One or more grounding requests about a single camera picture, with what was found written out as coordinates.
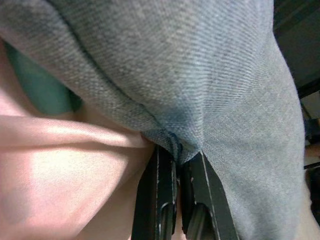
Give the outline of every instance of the woven texture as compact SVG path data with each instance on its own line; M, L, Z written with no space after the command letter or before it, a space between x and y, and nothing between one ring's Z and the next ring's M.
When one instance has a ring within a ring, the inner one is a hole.
M272 1L3 0L0 36L185 162L203 149L243 240L291 240L304 129Z

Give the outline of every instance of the green fabric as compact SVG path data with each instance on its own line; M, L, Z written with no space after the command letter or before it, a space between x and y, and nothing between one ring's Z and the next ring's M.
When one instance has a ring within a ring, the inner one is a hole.
M54 116L79 109L78 96L11 45L5 47L22 89L41 113Z

